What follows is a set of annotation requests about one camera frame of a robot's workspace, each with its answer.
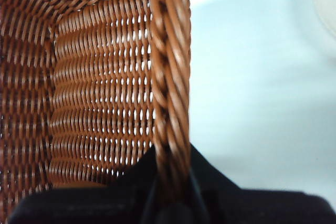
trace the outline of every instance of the wicker weave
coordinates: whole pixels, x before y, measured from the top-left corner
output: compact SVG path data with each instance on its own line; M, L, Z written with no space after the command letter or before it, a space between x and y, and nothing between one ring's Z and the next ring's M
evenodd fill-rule
M151 143L165 200L190 166L188 0L0 0L0 223L28 194L109 184Z

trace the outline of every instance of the brown wicker basket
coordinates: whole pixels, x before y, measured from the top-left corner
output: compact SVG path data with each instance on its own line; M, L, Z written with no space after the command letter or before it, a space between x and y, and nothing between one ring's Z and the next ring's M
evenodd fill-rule
M23 197L110 184L149 149L190 166L188 0L0 0L0 223Z

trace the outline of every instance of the brown rattan strand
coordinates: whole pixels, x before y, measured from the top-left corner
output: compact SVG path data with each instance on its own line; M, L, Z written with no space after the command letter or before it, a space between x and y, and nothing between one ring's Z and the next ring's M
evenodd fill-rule
M150 0L156 163L165 201L182 197L190 167L188 0Z
M0 0L0 223L28 194L109 184L154 143L188 175L188 0Z

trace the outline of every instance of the white background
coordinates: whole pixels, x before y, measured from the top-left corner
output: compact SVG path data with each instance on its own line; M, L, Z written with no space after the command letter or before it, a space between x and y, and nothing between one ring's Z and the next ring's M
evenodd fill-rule
M191 0L191 141L242 188L336 209L336 39L313 0Z

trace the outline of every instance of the woven basket wall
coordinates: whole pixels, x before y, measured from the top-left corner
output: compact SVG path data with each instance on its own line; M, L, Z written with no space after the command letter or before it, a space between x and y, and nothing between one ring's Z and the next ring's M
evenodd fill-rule
M155 145L189 167L188 0L0 0L0 223L23 197L110 184Z

